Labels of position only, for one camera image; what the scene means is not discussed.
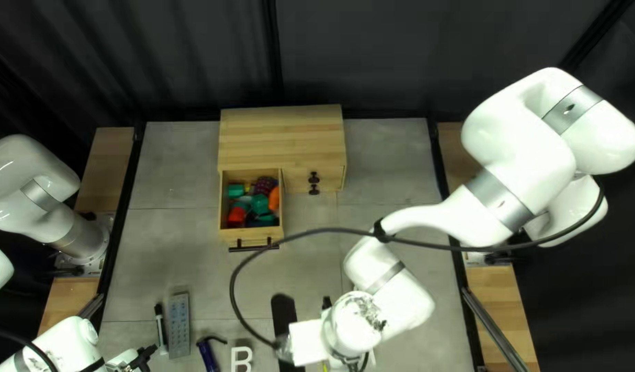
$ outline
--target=wooden drawer cabinet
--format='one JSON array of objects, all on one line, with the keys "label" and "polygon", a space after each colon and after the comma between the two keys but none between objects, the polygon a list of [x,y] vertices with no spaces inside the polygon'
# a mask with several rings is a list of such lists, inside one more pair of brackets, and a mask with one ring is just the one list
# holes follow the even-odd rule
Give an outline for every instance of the wooden drawer cabinet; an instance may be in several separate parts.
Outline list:
[{"label": "wooden drawer cabinet", "polygon": [[[316,172],[319,192],[339,191],[347,159],[340,105],[232,108],[221,111],[218,170],[222,188],[230,181],[255,182],[276,172],[287,193],[307,193]],[[229,201],[222,195],[219,237],[230,246],[263,245],[283,236],[281,225],[226,228]]]}]

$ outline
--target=metal frame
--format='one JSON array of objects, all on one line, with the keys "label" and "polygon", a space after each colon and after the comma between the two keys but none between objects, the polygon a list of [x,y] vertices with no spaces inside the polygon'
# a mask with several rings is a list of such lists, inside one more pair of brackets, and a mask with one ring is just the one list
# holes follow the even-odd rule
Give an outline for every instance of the metal frame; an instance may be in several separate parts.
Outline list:
[{"label": "metal frame", "polygon": [[[106,304],[108,289],[113,279],[113,271],[115,268],[115,260],[117,259],[117,250],[120,248],[122,232],[124,230],[124,222],[127,219],[127,211],[129,210],[129,201],[131,200],[131,192],[138,170],[138,160],[141,156],[141,148],[143,147],[143,135],[145,134],[145,124],[139,122],[133,127],[133,146],[131,147],[131,155],[129,156],[129,164],[127,165],[127,173],[124,176],[122,191],[120,192],[120,201],[117,203],[117,211],[115,212],[115,221],[111,231],[110,241],[106,249],[106,261],[99,277],[99,285],[97,287],[97,295],[103,296],[103,303]],[[92,315],[92,324],[99,332],[104,317],[104,308],[100,307],[94,315]]]}]

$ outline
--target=blue object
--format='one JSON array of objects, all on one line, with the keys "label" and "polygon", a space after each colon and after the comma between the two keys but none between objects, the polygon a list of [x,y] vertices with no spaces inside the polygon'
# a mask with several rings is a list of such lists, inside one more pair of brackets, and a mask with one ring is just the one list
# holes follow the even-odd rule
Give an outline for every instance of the blue object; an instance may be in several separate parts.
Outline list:
[{"label": "blue object", "polygon": [[220,372],[221,369],[219,368],[218,363],[216,363],[214,353],[212,353],[212,348],[209,346],[210,340],[216,340],[226,345],[228,341],[225,341],[217,335],[208,335],[200,339],[196,343],[198,350],[200,350],[200,355],[202,355],[202,360],[205,362],[205,368],[207,369],[207,372]]}]

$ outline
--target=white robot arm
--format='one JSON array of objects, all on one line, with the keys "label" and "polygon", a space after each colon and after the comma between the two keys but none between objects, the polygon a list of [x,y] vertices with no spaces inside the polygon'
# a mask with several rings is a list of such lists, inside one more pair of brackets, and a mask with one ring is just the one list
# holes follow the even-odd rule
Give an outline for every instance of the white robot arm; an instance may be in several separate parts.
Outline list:
[{"label": "white robot arm", "polygon": [[[386,216],[376,229],[437,228],[471,247],[501,243],[524,226],[537,240],[591,211],[599,187],[590,174],[618,171],[635,160],[635,125],[580,81],[540,70],[480,104],[467,118],[462,143],[483,166],[438,205]],[[551,246],[590,228],[595,215]],[[425,322],[429,291],[377,238],[361,239],[345,258],[359,291],[348,292],[321,319],[293,323],[285,345],[295,365],[349,364],[380,342]]]}]

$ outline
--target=silver band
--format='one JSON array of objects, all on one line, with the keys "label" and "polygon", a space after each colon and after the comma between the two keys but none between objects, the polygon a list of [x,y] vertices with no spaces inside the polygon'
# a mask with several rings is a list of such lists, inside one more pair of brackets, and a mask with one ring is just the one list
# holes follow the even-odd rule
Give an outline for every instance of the silver band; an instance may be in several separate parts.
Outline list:
[{"label": "silver band", "polygon": [[551,126],[559,135],[565,132],[570,125],[586,114],[591,107],[597,105],[603,99],[584,85],[571,91],[559,101],[542,120]]},{"label": "silver band", "polygon": [[103,242],[104,234],[98,224],[90,223],[75,213],[69,232],[49,245],[73,258],[91,260],[103,253]]},{"label": "silver band", "polygon": [[30,372],[28,365],[25,364],[23,349],[16,351],[14,355],[14,368],[16,369],[16,372]]},{"label": "silver band", "polygon": [[375,283],[372,283],[365,292],[368,292],[372,295],[377,293],[389,280],[393,279],[400,271],[404,270],[404,263],[402,261],[398,261],[395,265],[391,266],[384,275],[381,275],[379,279],[375,280]]},{"label": "silver band", "polygon": [[47,212],[51,212],[60,203],[47,193],[46,190],[44,190],[34,179],[31,179],[28,183],[26,183],[24,187],[21,188],[21,192],[38,207],[46,210]]},{"label": "silver band", "polygon": [[485,168],[465,186],[513,233],[535,217],[508,187]]}]

